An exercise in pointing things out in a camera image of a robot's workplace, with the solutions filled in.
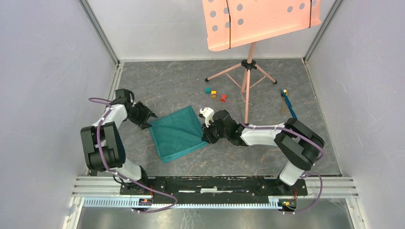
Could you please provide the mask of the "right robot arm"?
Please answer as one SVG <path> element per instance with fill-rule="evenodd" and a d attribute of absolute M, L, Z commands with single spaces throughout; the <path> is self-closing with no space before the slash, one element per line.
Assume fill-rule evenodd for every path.
<path fill-rule="evenodd" d="M 204 119 L 202 140 L 209 144 L 223 138 L 235 146 L 277 146 L 288 159 L 276 181 L 282 195 L 293 191 L 303 173 L 323 156 L 325 141 L 296 118 L 277 125 L 244 124 L 226 110 L 215 112 L 209 107 L 200 109 L 199 117 Z"/>

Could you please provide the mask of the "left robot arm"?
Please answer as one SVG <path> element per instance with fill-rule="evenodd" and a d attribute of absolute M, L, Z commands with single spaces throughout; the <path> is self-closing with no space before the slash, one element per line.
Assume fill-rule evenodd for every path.
<path fill-rule="evenodd" d="M 150 117 L 157 118 L 141 101 L 135 101 L 128 89 L 117 89 L 114 100 L 90 98 L 91 102 L 105 105 L 102 117 L 80 131 L 85 163 L 89 170 L 108 172 L 121 185 L 123 191 L 145 194 L 150 181 L 142 166 L 127 160 L 118 128 L 130 121 L 141 130 L 151 128 Z"/>

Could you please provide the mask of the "teal cloth napkin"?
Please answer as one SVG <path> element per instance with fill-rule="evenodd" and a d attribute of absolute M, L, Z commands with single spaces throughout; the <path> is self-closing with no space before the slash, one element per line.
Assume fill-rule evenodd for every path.
<path fill-rule="evenodd" d="M 187 106 L 150 123 L 157 154 L 163 163 L 188 155 L 208 145 L 192 106 Z"/>

